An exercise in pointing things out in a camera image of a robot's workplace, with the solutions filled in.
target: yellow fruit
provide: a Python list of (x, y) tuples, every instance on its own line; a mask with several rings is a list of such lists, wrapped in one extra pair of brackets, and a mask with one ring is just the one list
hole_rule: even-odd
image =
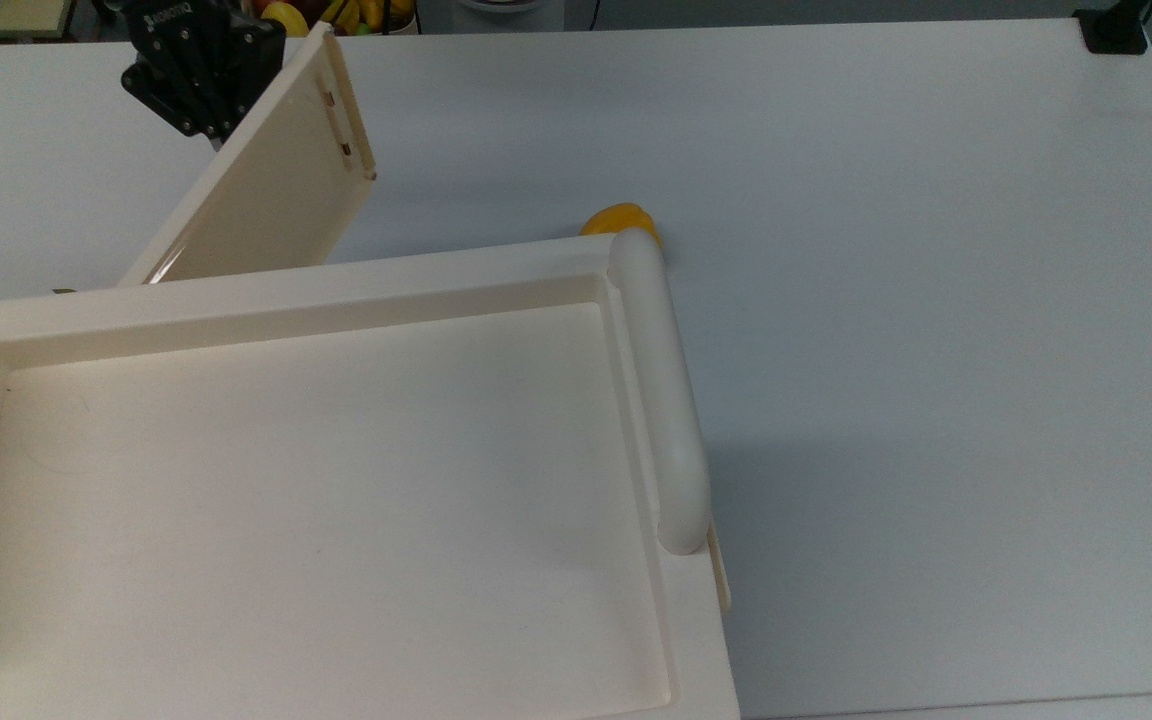
[(362, 22), (367, 23), (371, 28), (371, 32), (380, 32), (380, 20), (384, 15), (384, 2), (381, 0), (361, 0), (362, 1)]
[(655, 222), (646, 210), (631, 202), (621, 202), (620, 205), (612, 205), (611, 209), (599, 210), (593, 218), (585, 222), (585, 227), (579, 229), (581, 234), (602, 234), (605, 232), (622, 232), (624, 228), (643, 228), (652, 233), (657, 238), (657, 244), (664, 249), (660, 236), (655, 232)]
[(265, 13), (260, 14), (262, 20), (274, 20), (283, 26), (288, 37), (305, 37), (310, 35), (310, 26), (305, 24), (305, 15), (293, 8), (291, 5), (275, 1), (265, 6)]
[[(343, 10), (340, 9), (341, 3), (344, 3)], [(358, 32), (358, 5), (355, 0), (335, 0), (334, 3), (328, 5), (323, 18), (349, 35)]]

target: floor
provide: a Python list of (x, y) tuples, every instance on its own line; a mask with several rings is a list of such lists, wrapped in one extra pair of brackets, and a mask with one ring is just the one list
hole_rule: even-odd
[[(71, 35), (82, 41), (127, 40), (122, 20), (101, 26), (91, 0), (76, 0)], [(1105, 8), (1106, 0), (566, 0), (568, 29), (659, 26), (753, 26), (909, 20), (1066, 18), (1081, 6)], [(456, 0), (420, 0), (426, 32), (448, 32)], [(1152, 41), (1152, 18), (1149, 21)]]

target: yellow object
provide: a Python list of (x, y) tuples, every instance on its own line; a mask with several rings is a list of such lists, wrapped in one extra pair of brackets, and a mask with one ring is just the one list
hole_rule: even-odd
[(288, 37), (306, 37), (310, 35), (310, 26), (305, 23), (305, 15), (293, 8), (290, 3), (270, 3), (265, 6), (265, 13), (260, 14), (262, 20), (274, 20), (283, 26)]
[[(343, 10), (340, 9), (341, 3), (344, 3)], [(324, 10), (323, 18), (332, 20), (334, 26), (343, 29), (348, 35), (355, 35), (358, 32), (358, 15), (361, 15), (358, 3), (355, 0), (335, 0), (334, 3), (328, 5), (328, 9)]]
[(389, 30), (407, 24), (416, 10), (416, 0), (389, 0)]
[(381, 18), (384, 15), (384, 2), (381, 0), (361, 0), (362, 22), (367, 23), (371, 32), (380, 32)]
[(664, 249), (664, 242), (655, 232), (655, 220), (649, 212), (634, 202), (621, 202), (620, 205), (612, 205), (611, 209), (599, 210), (585, 222), (585, 227), (579, 229), (581, 234), (602, 234), (605, 232), (622, 232), (624, 228), (643, 228), (652, 233), (657, 244)]

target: white cylindrical handle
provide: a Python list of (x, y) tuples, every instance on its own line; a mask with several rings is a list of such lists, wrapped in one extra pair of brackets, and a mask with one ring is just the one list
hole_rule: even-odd
[(660, 498), (657, 538), (675, 555), (689, 555), (704, 546), (708, 531), (708, 464), (664, 259), (652, 236), (637, 228), (617, 234), (608, 278), (621, 290), (643, 391)]

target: table surface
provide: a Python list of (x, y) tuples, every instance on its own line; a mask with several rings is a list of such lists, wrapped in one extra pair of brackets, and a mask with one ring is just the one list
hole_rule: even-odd
[[(1152, 51), (1070, 20), (344, 41), (333, 262), (666, 238), (742, 714), (1152, 692)], [(0, 300), (114, 285), (205, 167), (127, 45), (0, 47)]]
[(60, 37), (74, 0), (0, 0), (0, 37)]

